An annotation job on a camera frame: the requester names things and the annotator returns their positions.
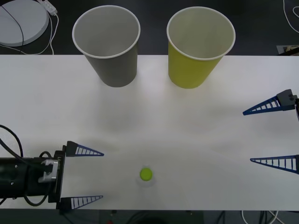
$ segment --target round white object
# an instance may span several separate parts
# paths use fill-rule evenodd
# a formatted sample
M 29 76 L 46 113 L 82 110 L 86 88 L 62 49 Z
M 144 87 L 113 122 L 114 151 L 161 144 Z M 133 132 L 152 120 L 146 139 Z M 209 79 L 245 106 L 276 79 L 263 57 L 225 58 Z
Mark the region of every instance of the round white object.
M 3 7 L 18 21 L 24 34 L 24 45 L 35 41 L 46 30 L 49 16 L 46 9 L 33 0 L 14 0 Z M 0 44 L 22 45 L 22 33 L 15 20 L 0 7 Z

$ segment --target gray floor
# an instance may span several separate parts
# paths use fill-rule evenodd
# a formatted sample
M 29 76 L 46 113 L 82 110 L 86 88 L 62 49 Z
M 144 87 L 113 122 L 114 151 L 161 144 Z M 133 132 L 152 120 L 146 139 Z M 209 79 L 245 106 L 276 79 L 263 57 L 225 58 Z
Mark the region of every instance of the gray floor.
M 116 214 L 111 216 L 110 210 L 75 210 L 71 213 L 65 214 L 69 220 L 62 215 L 59 215 L 57 210 L 11 210 L 1 209 L 0 220 L 3 224 L 9 223 L 30 223 L 30 224 L 107 224 L 109 220 L 112 220 L 113 224 L 126 224 L 129 218 L 138 211 L 120 210 Z M 225 222 L 218 217 L 221 211 L 148 211 L 146 212 L 146 218 L 161 218 L 164 222 L 152 221 L 142 222 L 145 224 L 242 224 L 244 223 L 241 217 L 240 211 L 226 211 Z M 244 216 L 249 224 L 258 224 L 260 218 L 259 211 L 246 211 Z M 272 219 L 270 213 L 268 213 L 268 222 Z M 281 211 L 278 217 L 285 224 L 298 224 L 299 214 L 287 211 Z

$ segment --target table surface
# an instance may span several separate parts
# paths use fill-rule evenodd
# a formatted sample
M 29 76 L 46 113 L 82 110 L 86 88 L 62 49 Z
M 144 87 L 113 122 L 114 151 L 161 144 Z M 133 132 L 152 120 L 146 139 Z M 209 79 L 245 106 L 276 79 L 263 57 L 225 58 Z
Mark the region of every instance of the table surface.
M 0 5 L 11 0 L 0 0 Z M 209 7 L 226 15 L 236 31 L 236 42 L 230 55 L 277 55 L 277 45 L 298 45 L 299 34 L 290 28 L 283 11 L 283 0 L 50 0 L 57 8 L 59 26 L 53 40 L 55 54 L 81 54 L 73 44 L 71 31 L 74 23 L 87 10 L 102 5 L 117 5 L 133 12 L 141 25 L 138 42 L 141 55 L 167 55 L 166 26 L 169 19 L 186 7 Z M 285 10 L 292 26 L 299 30 L 299 18 L 292 9 L 297 0 L 285 0 Z M 52 17 L 53 26 L 56 17 Z M 34 42 L 25 45 L 27 54 L 41 52 L 48 44 L 50 25 Z M 18 54 L 1 48 L 0 54 Z M 44 54 L 51 54 L 48 48 Z
M 298 94 L 299 58 L 225 56 L 191 90 L 170 81 L 167 61 L 138 56 L 135 80 L 112 88 L 83 56 L 0 56 L 0 123 L 25 156 L 68 140 L 105 154 L 66 159 L 62 197 L 104 196 L 84 209 L 299 210 L 299 177 L 249 160 L 298 154 L 296 112 L 242 115 L 285 89 Z M 147 188 L 136 182 L 144 165 L 156 180 Z M 22 198 L 2 207 L 32 208 Z

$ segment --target cable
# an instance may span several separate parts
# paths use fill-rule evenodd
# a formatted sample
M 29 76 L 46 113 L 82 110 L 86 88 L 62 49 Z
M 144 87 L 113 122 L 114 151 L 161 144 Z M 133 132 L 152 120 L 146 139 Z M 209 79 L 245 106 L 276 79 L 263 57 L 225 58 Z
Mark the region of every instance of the cable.
M 283 221 L 281 221 L 277 216 L 276 216 L 276 219 L 277 219 L 277 221 L 279 221 L 281 224 L 284 224 L 284 222 Z
M 267 211 L 265 211 L 265 223 L 264 224 L 267 224 L 267 221 L 268 221 Z
M 284 13 L 285 13 L 285 0 L 282 0 L 282 1 L 283 1 L 283 3 L 284 3 Z M 299 16 L 295 13 L 295 8 L 299 8 L 299 6 L 296 6 L 296 7 L 293 8 L 293 13 L 295 14 L 295 16 L 297 16 L 297 17 L 299 18 Z M 290 25 L 290 27 L 291 27 L 295 32 L 299 33 L 299 31 L 297 31 L 297 30 L 290 24 L 289 19 L 288 19 L 288 17 L 286 16 L 286 13 L 285 13 L 285 18 L 286 18 L 286 20 L 288 21 L 288 24 Z
M 263 217 L 265 215 L 265 211 L 261 211 L 261 214 L 260 214 L 260 220 L 259 220 L 259 224 L 262 224 L 262 221 L 263 221 Z
M 52 41 L 53 41 L 53 39 L 54 39 L 54 35 L 56 34 L 56 30 L 57 30 L 57 27 L 58 27 L 58 22 L 57 22 L 57 24 L 56 24 L 56 28 L 55 28 L 54 35 L 52 36 L 53 25 L 52 25 L 52 19 L 51 19 L 51 16 L 50 16 L 49 13 L 48 13 L 48 17 L 49 17 L 49 19 L 50 19 L 51 34 L 50 34 L 50 39 L 49 39 L 49 42 L 48 42 L 48 45 L 46 46 L 46 48 L 45 48 L 44 50 L 42 50 L 41 52 L 36 53 L 36 54 L 27 54 L 27 53 L 25 53 L 25 52 L 23 52 L 23 51 L 21 51 L 21 53 L 23 53 L 23 54 L 25 54 L 25 55 L 40 55 L 40 54 L 42 54 L 42 53 L 48 48 L 49 45 L 51 45 L 52 55 L 54 54 L 54 49 L 53 49 L 53 47 L 52 47 Z M 5 46 L 5 45 L 2 45 L 2 44 L 0 44 L 0 46 L 1 46 L 1 47 L 4 47 L 4 48 L 9 48 L 9 49 L 11 49 L 11 50 L 17 50 L 17 51 L 19 51 L 18 49 L 15 49 L 15 48 L 12 48 L 12 47 L 9 47 L 9 46 Z
M 46 200 L 48 194 L 50 193 L 50 190 L 51 190 L 51 183 L 49 183 L 48 191 L 39 203 L 33 203 L 32 201 L 29 200 L 27 195 L 24 195 L 24 199 L 31 206 L 34 206 L 34 207 L 40 206 Z
M 222 211 L 216 220 L 216 224 L 219 224 L 221 218 L 223 217 L 223 223 L 225 223 L 225 211 Z
M 277 218 L 277 215 L 278 215 L 278 211 L 276 211 L 275 214 L 273 214 L 271 211 L 269 211 L 273 216 L 274 218 L 268 223 L 268 224 L 272 224 L 276 219 L 281 223 L 281 224 L 284 224 L 279 218 Z M 245 220 L 245 217 L 244 217 L 244 211 L 242 210 L 241 211 L 241 215 L 242 215 L 242 218 L 243 218 L 243 221 L 245 224 L 248 224 L 248 222 Z
M 2 205 L 3 202 L 5 202 L 6 199 L 7 199 L 7 198 L 3 198 L 2 201 L 0 202 L 0 205 Z
M 23 34 L 23 30 L 22 30 L 21 26 L 19 25 L 18 21 L 3 6 L 1 6 L 1 7 L 14 19 L 14 21 L 18 24 L 18 26 L 19 26 L 19 28 L 21 30 L 21 33 L 22 33 L 22 46 L 21 46 L 21 48 L 19 50 L 19 54 L 20 54 L 22 52 L 22 48 L 24 46 L 24 34 Z
M 21 144 L 21 141 L 18 138 L 18 136 L 12 130 L 10 130 L 8 127 L 0 125 L 0 128 L 3 128 L 4 130 L 8 131 L 12 136 L 14 136 L 14 138 L 16 139 L 16 141 L 17 141 L 17 143 L 19 145 L 20 155 L 21 155 L 21 157 L 23 157 L 24 156 L 24 154 L 23 154 L 23 148 L 22 148 L 22 144 Z
M 53 49 L 53 47 L 52 47 L 52 41 L 53 41 L 53 39 L 54 39 L 54 37 L 55 37 L 56 31 L 57 31 L 57 27 L 58 27 L 58 23 L 59 23 L 59 17 L 58 17 L 58 15 L 57 15 L 57 14 L 54 14 L 54 15 L 57 17 L 57 23 L 56 23 L 56 27 L 55 27 L 55 31 L 54 31 L 53 37 L 52 37 L 52 39 L 50 40 L 50 47 L 51 47 L 51 49 L 52 49 L 52 55 L 54 55 L 54 49 Z
M 73 223 L 73 222 L 72 222 L 72 221 L 71 221 L 65 214 L 62 214 L 62 216 L 65 217 L 65 219 L 66 219 L 67 221 L 69 221 L 70 224 L 74 224 L 74 223 Z
M 52 156 L 51 156 L 51 154 L 50 154 L 48 151 L 44 151 L 44 152 L 42 152 L 42 153 L 39 155 L 39 157 L 42 157 L 44 154 L 46 154 L 49 158 L 52 159 Z M 24 199 L 25 199 L 25 201 L 26 201 L 29 205 L 34 206 L 34 207 L 37 207 L 37 206 L 41 205 L 41 204 L 46 200 L 47 196 L 48 196 L 49 193 L 50 193 L 50 190 L 51 190 L 51 183 L 49 183 L 48 191 L 47 191 L 47 193 L 45 194 L 45 196 L 42 198 L 42 200 L 41 200 L 39 203 L 33 203 L 33 202 L 31 202 L 31 201 L 29 200 L 29 198 L 27 197 L 27 195 L 24 195 Z
M 272 224 L 274 221 L 275 221 L 275 219 L 277 219 L 277 215 L 278 215 L 278 211 L 276 211 L 276 213 L 275 213 L 275 215 L 274 215 L 274 218 L 268 223 L 268 224 Z
M 243 211 L 243 210 L 241 211 L 241 215 L 242 215 L 242 219 L 243 219 L 244 223 L 245 223 L 245 224 L 248 224 L 248 222 L 246 222 L 246 220 L 245 220 L 245 217 L 244 217 L 244 211 Z
M 148 214 L 146 211 L 140 211 L 135 213 L 127 222 L 126 224 L 135 223 L 137 220 L 146 217 Z
M 42 152 L 42 153 L 39 155 L 39 157 L 42 157 L 44 154 L 46 154 L 49 158 L 52 159 L 51 154 L 50 154 L 49 152 L 47 152 L 47 151 Z
M 44 166 L 40 166 L 40 165 L 36 165 L 36 164 L 32 164 L 32 163 L 29 163 L 27 162 L 26 160 L 24 160 L 22 157 L 20 157 L 18 154 L 16 154 L 13 150 L 11 150 L 3 141 L 2 139 L 0 139 L 0 145 L 2 145 L 2 147 L 8 151 L 12 156 L 14 156 L 14 158 L 16 158 L 17 160 L 25 163 L 26 165 L 30 166 L 30 167 L 33 167 L 33 168 L 36 168 L 36 169 L 39 169 L 39 170 L 42 170 L 42 171 L 48 171 L 47 169 L 45 169 Z

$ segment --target black cable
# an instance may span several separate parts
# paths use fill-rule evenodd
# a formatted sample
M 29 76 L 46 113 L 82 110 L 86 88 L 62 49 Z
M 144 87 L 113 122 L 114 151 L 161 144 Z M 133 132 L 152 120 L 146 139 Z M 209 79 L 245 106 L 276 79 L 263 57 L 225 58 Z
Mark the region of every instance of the black cable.
M 7 199 L 7 198 L 3 198 L 2 201 L 0 202 L 0 205 L 2 205 L 3 202 L 5 202 L 6 199 Z
M 42 165 L 36 165 L 36 164 L 33 164 L 33 163 L 29 163 L 27 162 L 26 160 L 24 160 L 22 157 L 20 157 L 18 154 L 16 154 L 13 150 L 11 150 L 3 141 L 2 139 L 0 139 L 0 145 L 2 145 L 2 147 L 8 151 L 11 155 L 13 155 L 17 160 L 25 163 L 26 165 L 32 167 L 32 168 L 36 168 L 36 169 L 39 169 L 39 170 L 42 170 L 42 171 L 47 171 L 48 172 L 48 169 L 45 167 L 45 166 L 42 166 Z
M 51 183 L 49 183 L 48 191 L 47 191 L 47 193 L 45 194 L 45 196 L 42 198 L 42 200 L 39 203 L 33 203 L 33 202 L 31 202 L 29 200 L 29 198 L 27 197 L 27 195 L 24 195 L 24 199 L 31 206 L 34 206 L 34 207 L 40 206 L 46 200 L 48 194 L 50 193 L 50 190 L 51 190 Z
M 260 211 L 260 220 L 259 220 L 258 224 L 262 224 L 264 214 L 265 214 L 265 211 Z
M 21 141 L 18 138 L 18 136 L 12 130 L 10 130 L 8 127 L 0 125 L 0 128 L 3 128 L 4 130 L 7 130 L 12 136 L 14 136 L 14 138 L 16 139 L 16 141 L 17 141 L 17 143 L 19 145 L 21 157 L 23 157 L 24 156 L 24 154 L 23 154 L 23 148 L 22 148 L 22 144 L 21 144 Z
M 72 221 L 71 221 L 65 214 L 62 214 L 62 216 L 65 217 L 65 219 L 66 219 L 67 221 L 69 221 L 70 224 L 74 224 L 74 223 L 73 223 L 73 222 L 72 222 Z
M 220 222 L 220 220 L 221 220 L 222 217 L 223 217 L 223 220 L 225 220 L 225 211 L 222 211 L 220 213 L 220 215 L 218 216 L 218 218 L 216 220 L 216 224 L 218 224 Z
M 42 152 L 42 153 L 39 155 L 39 157 L 42 157 L 44 154 L 46 154 L 49 158 L 52 159 L 51 154 L 50 154 L 49 152 L 47 152 L 47 151 Z
M 23 30 L 21 28 L 21 26 L 19 25 L 18 21 L 3 7 L 1 6 L 13 19 L 14 21 L 18 24 L 18 26 L 20 27 L 21 33 L 22 33 L 22 46 L 20 48 L 19 54 L 22 52 L 23 46 L 24 46 L 24 34 L 23 34 Z

